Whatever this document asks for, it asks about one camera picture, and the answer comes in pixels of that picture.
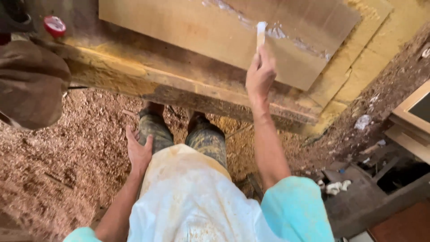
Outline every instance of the dirty pants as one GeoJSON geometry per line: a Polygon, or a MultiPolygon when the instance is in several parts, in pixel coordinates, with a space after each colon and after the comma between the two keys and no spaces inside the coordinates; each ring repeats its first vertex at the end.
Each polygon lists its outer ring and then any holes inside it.
{"type": "MultiPolygon", "coordinates": [[[[148,135],[153,134],[152,153],[173,146],[173,134],[170,132],[163,117],[148,109],[139,112],[139,143],[145,145],[148,135]]],[[[211,124],[203,116],[197,116],[190,120],[188,136],[185,144],[196,151],[218,161],[227,169],[226,144],[224,133],[211,124]]]]}

